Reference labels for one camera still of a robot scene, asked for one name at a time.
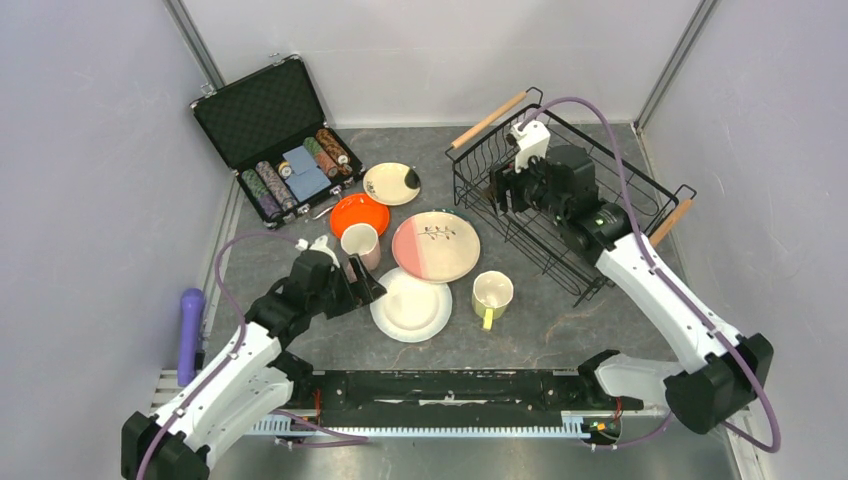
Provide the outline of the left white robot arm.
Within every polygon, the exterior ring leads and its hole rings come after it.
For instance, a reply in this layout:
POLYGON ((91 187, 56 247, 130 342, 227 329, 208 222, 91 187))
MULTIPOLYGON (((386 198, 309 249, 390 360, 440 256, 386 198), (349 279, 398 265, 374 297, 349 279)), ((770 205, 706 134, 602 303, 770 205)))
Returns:
POLYGON ((314 317, 332 319, 367 306, 386 288, 353 255, 305 250, 289 274, 256 299, 245 321, 197 377, 152 414, 133 413, 121 430, 125 479, 206 479, 256 423, 314 394, 312 367, 288 352, 314 317))

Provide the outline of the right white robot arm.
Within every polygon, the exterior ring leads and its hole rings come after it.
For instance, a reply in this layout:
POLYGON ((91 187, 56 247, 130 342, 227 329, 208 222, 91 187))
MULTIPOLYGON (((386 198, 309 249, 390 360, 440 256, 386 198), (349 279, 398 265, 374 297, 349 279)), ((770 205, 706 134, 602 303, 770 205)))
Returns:
POLYGON ((627 210, 600 196, 584 149, 519 153, 491 168, 489 182, 486 194, 497 211, 542 213, 574 253, 638 306, 676 356, 658 362, 613 350, 596 355, 580 367, 577 392, 585 405, 639 399, 668 407, 690 431, 706 434, 758 398, 774 355, 770 342, 740 334, 669 271, 627 210))

